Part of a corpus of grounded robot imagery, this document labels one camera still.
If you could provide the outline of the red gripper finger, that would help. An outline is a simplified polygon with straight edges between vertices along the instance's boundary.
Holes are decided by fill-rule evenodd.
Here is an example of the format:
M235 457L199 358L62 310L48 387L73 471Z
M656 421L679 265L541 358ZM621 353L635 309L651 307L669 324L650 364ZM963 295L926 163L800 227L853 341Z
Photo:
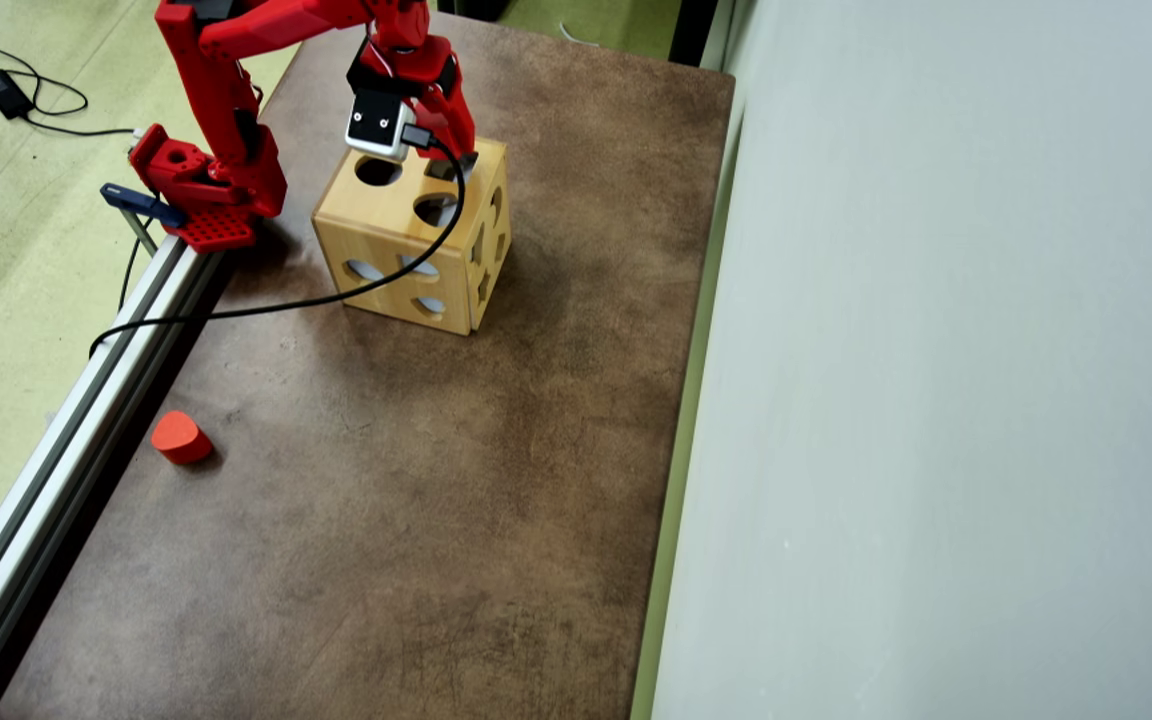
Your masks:
M435 83L425 88L420 96L420 127L434 132L462 169L472 167L477 160L476 129L460 79L450 83L449 91Z

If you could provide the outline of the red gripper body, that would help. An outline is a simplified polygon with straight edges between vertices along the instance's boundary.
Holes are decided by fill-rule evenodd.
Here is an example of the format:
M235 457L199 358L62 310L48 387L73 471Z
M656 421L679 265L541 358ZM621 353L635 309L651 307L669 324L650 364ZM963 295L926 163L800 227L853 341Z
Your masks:
M425 1L364 1L366 37L346 73L349 88L449 103L461 70L448 38L430 33Z

